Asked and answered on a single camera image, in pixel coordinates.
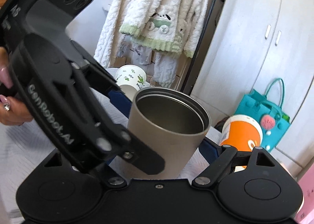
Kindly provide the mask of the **hand with pink nails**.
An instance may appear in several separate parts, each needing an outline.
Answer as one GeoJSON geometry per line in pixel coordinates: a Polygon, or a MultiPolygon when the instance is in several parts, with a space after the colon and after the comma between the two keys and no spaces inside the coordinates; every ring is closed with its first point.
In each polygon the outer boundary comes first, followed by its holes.
{"type": "MultiPolygon", "coordinates": [[[[1,47],[1,83],[11,88],[13,82],[8,72],[8,53],[1,47]]],[[[6,126],[21,126],[33,120],[26,105],[18,99],[1,94],[1,123],[6,126]]]]}

